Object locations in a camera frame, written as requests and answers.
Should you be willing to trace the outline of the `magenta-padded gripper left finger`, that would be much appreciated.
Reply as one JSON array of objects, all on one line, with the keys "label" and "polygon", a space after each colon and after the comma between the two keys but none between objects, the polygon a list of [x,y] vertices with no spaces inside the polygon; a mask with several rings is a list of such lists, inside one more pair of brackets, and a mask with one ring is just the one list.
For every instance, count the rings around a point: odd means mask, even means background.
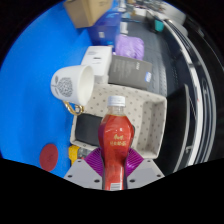
[{"label": "magenta-padded gripper left finger", "polygon": [[84,188],[103,188],[104,164],[101,149],[96,148],[85,159],[77,159],[64,178]]}]

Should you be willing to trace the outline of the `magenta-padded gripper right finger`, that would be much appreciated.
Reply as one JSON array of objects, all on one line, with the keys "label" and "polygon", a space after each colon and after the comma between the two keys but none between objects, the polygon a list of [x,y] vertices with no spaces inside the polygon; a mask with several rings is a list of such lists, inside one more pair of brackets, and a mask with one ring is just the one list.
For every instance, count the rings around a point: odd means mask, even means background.
[{"label": "magenta-padded gripper right finger", "polygon": [[137,151],[130,148],[125,161],[126,188],[144,187],[164,177],[162,171],[152,159],[144,159]]}]

